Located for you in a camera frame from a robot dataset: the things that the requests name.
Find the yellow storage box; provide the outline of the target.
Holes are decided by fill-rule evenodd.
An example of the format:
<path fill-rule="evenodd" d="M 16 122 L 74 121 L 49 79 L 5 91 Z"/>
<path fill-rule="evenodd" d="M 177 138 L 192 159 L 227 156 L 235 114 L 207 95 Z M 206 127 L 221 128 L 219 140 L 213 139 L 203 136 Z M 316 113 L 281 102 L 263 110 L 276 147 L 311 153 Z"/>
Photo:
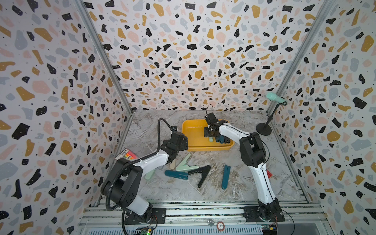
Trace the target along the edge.
<path fill-rule="evenodd" d="M 210 142 L 204 137 L 204 128 L 208 127 L 205 119 L 188 119 L 182 124 L 182 132 L 188 138 L 188 151 L 227 151 L 234 146 L 234 142 L 221 144 Z"/>

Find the black pruning pliers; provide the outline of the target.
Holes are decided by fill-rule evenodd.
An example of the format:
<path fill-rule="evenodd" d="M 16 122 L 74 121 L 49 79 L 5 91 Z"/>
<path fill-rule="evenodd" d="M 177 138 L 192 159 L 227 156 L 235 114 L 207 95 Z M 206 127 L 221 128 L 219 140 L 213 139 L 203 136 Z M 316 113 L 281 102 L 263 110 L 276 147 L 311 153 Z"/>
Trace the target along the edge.
<path fill-rule="evenodd" d="M 224 143 L 226 144 L 229 144 L 230 143 L 230 139 L 226 136 L 224 136 Z"/>

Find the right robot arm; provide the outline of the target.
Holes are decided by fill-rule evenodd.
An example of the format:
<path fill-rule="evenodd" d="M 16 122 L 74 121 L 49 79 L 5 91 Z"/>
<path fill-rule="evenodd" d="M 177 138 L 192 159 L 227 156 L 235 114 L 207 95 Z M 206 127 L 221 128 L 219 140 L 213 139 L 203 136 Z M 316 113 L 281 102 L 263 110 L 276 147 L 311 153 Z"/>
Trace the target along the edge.
<path fill-rule="evenodd" d="M 226 120 L 217 119 L 214 113 L 207 114 L 205 120 L 208 125 L 204 128 L 206 137 L 228 138 L 240 146 L 241 159 L 249 167 L 256 184 L 260 219 L 269 221 L 276 218 L 281 207 L 267 176 L 267 153 L 259 134 L 242 131 Z"/>

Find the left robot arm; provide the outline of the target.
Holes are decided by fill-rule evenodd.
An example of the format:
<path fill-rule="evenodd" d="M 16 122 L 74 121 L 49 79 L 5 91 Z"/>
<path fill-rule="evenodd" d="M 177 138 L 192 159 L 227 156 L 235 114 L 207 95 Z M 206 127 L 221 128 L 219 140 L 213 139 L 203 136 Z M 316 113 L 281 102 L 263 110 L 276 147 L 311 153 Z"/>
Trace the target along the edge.
<path fill-rule="evenodd" d="M 122 208 L 142 220 L 149 220 L 152 205 L 138 195 L 142 177 L 160 166 L 172 163 L 180 151 L 187 149 L 188 138 L 174 131 L 169 140 L 163 141 L 158 151 L 132 161 L 124 157 L 118 159 L 101 188 L 101 193 L 106 197 L 106 209 L 113 211 Z"/>

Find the beige pliers behind arm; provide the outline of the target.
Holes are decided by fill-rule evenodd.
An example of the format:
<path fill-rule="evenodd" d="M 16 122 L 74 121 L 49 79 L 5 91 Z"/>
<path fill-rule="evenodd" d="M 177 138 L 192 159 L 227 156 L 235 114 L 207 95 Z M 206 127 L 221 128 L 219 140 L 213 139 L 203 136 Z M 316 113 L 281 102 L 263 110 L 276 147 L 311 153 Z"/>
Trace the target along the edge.
<path fill-rule="evenodd" d="M 174 159 L 170 164 L 169 164 L 169 168 L 174 170 L 176 168 L 176 159 Z"/>

